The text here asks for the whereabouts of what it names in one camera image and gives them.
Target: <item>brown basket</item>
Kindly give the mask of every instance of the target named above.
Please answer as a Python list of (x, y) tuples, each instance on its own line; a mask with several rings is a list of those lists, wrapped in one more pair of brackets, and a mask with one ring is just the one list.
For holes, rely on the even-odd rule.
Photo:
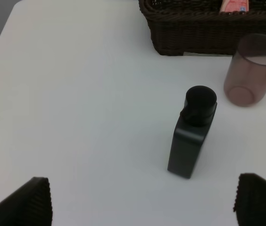
[(266, 0), (249, 12), (220, 13), (222, 0), (139, 0), (154, 48), (161, 55), (229, 54), (247, 33), (266, 34)]

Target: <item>plastic cup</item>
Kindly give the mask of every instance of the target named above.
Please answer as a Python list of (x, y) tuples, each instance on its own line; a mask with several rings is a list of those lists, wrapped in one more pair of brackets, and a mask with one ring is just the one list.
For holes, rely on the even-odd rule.
[(234, 54), (224, 82), (227, 98), (235, 105), (250, 106), (266, 93), (266, 35), (244, 36)]

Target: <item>pink cup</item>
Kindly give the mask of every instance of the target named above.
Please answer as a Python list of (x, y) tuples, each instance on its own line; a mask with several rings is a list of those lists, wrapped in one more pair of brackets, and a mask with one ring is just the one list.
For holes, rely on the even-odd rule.
[(250, 106), (266, 93), (266, 35), (244, 36), (232, 58), (224, 82), (227, 98), (235, 105)]

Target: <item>table surface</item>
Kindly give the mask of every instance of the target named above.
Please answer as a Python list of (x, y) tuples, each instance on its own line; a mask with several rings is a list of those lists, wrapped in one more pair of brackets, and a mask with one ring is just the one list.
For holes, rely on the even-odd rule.
[[(134, 0), (24, 0), (0, 37), (0, 201), (48, 177), (55, 226), (236, 226), (238, 177), (266, 178), (266, 96), (227, 101), (230, 57), (160, 56)], [(186, 91), (218, 96), (190, 180), (167, 169)]]

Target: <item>pink package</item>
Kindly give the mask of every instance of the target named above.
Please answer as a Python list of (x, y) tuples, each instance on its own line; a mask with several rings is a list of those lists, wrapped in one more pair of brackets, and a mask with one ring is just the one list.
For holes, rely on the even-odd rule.
[(249, 10), (248, 0), (223, 0), (220, 12), (234, 12)]

